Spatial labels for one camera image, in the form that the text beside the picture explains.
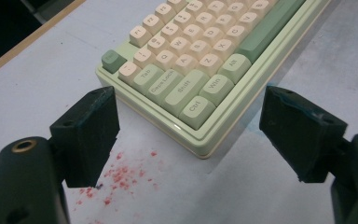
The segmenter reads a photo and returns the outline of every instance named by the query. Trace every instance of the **keyboard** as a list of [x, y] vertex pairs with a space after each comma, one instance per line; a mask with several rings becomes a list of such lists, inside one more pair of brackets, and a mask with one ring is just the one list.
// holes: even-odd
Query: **keyboard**
[[218, 148], [329, 0], [167, 0], [96, 74], [196, 156]]

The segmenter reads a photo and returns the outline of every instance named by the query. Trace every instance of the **ctrl key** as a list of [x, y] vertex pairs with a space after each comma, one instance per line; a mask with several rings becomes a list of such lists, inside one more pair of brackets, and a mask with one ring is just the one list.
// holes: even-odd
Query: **ctrl key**
[[102, 57], [103, 68], [114, 74], [127, 60], [114, 50], [108, 50]]
[[198, 130], [215, 109], [210, 101], [202, 96], [196, 96], [179, 115], [179, 119], [194, 130]]

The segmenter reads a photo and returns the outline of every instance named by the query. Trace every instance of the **table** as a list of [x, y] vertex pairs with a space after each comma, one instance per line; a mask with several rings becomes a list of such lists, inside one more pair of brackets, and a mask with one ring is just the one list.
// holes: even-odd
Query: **table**
[[[161, 1], [85, 1], [0, 67], [0, 150], [48, 127], [100, 88], [101, 56]], [[358, 1], [334, 0], [270, 85], [296, 91], [358, 133]], [[334, 223], [333, 176], [299, 183], [258, 129], [262, 97], [200, 160], [121, 102], [97, 189], [66, 189], [72, 223]], [[121, 175], [123, 183], [115, 183]]]

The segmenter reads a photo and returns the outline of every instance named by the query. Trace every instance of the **white table surface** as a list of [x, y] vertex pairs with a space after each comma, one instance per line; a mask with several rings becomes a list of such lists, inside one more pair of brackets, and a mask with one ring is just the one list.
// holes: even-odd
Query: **white table surface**
[[[100, 88], [101, 56], [161, 3], [89, 0], [0, 68], [0, 150], [48, 127]], [[296, 91], [358, 133], [358, 1], [334, 0], [271, 85]], [[259, 98], [223, 145], [199, 160], [118, 102], [121, 130], [89, 194], [67, 189], [72, 223], [334, 223], [333, 176], [299, 183], [258, 129]], [[123, 174], [122, 186], [114, 177]]]

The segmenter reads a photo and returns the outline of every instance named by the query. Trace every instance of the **spacebar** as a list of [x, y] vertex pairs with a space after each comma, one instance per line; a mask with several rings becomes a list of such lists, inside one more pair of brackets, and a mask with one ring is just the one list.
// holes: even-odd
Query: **spacebar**
[[305, 0], [278, 1], [266, 17], [241, 42], [236, 53], [244, 55], [251, 63], [254, 63], [304, 2]]

